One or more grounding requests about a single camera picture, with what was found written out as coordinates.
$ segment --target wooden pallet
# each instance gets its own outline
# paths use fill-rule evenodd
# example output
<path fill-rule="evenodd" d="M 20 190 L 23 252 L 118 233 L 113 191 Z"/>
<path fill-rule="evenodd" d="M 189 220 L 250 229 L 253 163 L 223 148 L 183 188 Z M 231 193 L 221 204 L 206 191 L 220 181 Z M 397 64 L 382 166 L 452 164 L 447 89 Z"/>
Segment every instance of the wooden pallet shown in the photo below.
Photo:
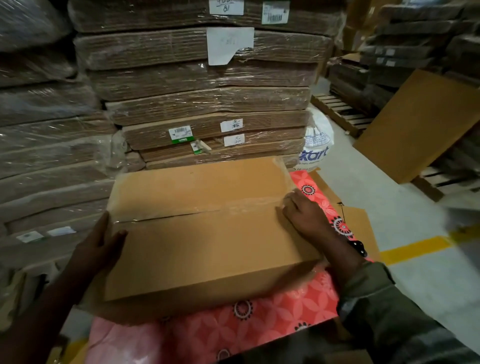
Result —
<path fill-rule="evenodd" d="M 435 167 L 426 168 L 412 183 L 435 202 L 439 201 L 446 194 L 469 190 L 477 192 L 480 189 L 480 178 L 465 179 L 452 177 Z"/>
<path fill-rule="evenodd" d="M 373 121 L 332 93 L 312 96 L 311 103 L 354 138 L 358 138 Z"/>

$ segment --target pink floral fabric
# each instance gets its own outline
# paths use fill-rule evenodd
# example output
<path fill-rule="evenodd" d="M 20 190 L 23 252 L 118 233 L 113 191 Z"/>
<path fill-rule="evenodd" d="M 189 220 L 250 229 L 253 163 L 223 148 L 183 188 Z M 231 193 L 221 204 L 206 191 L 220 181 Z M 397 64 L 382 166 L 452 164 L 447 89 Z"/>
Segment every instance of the pink floral fabric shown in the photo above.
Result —
<path fill-rule="evenodd" d="M 354 236 L 308 172 L 292 172 L 297 187 L 318 203 L 338 233 Z M 295 291 L 243 300 L 193 315 L 125 327 L 96 317 L 85 364 L 207 364 L 336 316 L 338 295 L 319 271 Z"/>

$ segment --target sleeve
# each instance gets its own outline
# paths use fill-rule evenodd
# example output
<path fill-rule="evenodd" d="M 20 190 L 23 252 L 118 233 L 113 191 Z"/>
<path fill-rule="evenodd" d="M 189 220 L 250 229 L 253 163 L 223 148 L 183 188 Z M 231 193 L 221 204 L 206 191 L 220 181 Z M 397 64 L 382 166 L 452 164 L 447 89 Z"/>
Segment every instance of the sleeve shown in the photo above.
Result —
<path fill-rule="evenodd" d="M 340 294 L 337 312 L 374 363 L 480 363 L 480 357 L 403 295 L 385 265 L 366 262 Z"/>

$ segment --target handwritten label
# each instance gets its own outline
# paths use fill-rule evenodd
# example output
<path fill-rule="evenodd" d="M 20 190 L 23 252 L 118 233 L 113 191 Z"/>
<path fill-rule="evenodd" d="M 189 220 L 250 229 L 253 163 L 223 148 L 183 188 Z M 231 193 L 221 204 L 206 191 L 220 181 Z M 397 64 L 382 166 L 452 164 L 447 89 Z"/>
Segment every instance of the handwritten label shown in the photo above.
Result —
<path fill-rule="evenodd" d="M 51 236 L 61 236 L 61 235 L 75 234 L 75 233 L 76 231 L 72 229 L 70 226 L 63 226 L 61 228 L 56 228 L 56 229 L 47 231 L 47 234 L 50 234 Z"/>
<path fill-rule="evenodd" d="M 208 64 L 228 64 L 239 49 L 253 48 L 254 36 L 253 27 L 207 28 Z"/>
<path fill-rule="evenodd" d="M 169 129 L 168 133 L 170 134 L 173 144 L 191 142 L 194 140 L 192 129 L 189 125 Z"/>
<path fill-rule="evenodd" d="M 231 132 L 241 128 L 243 128 L 243 119 L 227 120 L 220 123 L 222 133 Z"/>
<path fill-rule="evenodd" d="M 290 1 L 264 1 L 262 24 L 286 24 Z"/>
<path fill-rule="evenodd" d="M 203 150 L 200 149 L 200 147 L 198 146 L 198 143 L 196 140 L 194 142 L 190 142 L 190 145 L 192 146 L 193 154 L 200 154 L 203 152 Z"/>
<path fill-rule="evenodd" d="M 35 230 L 28 232 L 27 234 L 17 236 L 17 239 L 23 243 L 34 242 L 35 240 L 39 240 L 42 238 L 44 238 L 44 236 Z"/>
<path fill-rule="evenodd" d="M 236 146 L 245 142 L 245 134 L 229 135 L 223 137 L 224 146 Z"/>
<path fill-rule="evenodd" d="M 210 14 L 243 15 L 243 0 L 209 0 Z"/>

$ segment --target white plastic bag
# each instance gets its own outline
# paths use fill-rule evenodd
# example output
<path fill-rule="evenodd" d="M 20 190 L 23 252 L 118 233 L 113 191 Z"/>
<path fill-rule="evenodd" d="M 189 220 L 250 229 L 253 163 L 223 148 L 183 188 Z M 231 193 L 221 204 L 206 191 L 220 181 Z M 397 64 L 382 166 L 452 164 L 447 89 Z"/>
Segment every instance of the white plastic bag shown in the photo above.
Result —
<path fill-rule="evenodd" d="M 312 104 L 307 110 L 311 114 L 310 124 L 305 133 L 305 146 L 294 169 L 310 172 L 319 166 L 334 142 L 333 129 L 328 118 Z"/>

